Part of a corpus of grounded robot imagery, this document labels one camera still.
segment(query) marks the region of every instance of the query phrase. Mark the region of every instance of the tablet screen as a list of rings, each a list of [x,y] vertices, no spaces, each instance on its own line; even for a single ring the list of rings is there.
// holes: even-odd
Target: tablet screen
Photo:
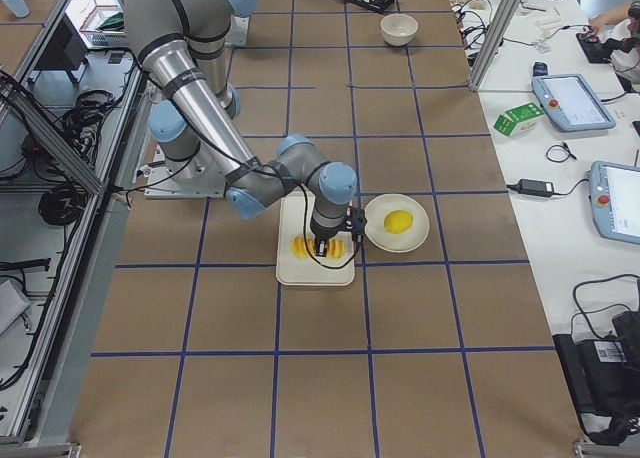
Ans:
[[[558,100],[570,125],[590,125],[607,121],[592,96],[575,76],[549,78],[545,79],[544,83]]]
[[[640,172],[605,166],[613,231],[640,237]]]

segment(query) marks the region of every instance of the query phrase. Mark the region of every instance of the white cup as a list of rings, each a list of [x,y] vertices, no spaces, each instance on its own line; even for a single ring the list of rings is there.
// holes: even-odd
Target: white cup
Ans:
[[[24,0],[2,0],[2,2],[18,18],[24,18],[29,14],[29,7]]]

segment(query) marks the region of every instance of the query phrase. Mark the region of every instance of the green box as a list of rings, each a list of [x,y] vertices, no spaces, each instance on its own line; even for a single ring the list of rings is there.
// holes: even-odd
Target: green box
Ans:
[[[533,128],[544,112],[535,103],[526,103],[502,113],[493,127],[506,136]]]

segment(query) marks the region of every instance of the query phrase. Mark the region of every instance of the white label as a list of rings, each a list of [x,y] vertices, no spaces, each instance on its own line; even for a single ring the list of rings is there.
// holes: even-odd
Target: white label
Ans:
[[[598,358],[602,363],[622,363],[624,361],[624,353],[620,343],[596,341],[594,344],[596,345]]]

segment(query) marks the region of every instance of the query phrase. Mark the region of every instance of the person's arm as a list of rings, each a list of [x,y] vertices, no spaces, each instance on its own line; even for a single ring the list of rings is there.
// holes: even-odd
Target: person's arm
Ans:
[[[598,15],[589,20],[592,33],[597,35],[604,29],[605,26],[617,25],[621,21],[627,19],[627,12],[629,11],[630,7],[631,1],[627,1],[626,3],[623,3],[613,10],[609,10],[606,13],[602,13],[601,15]]]

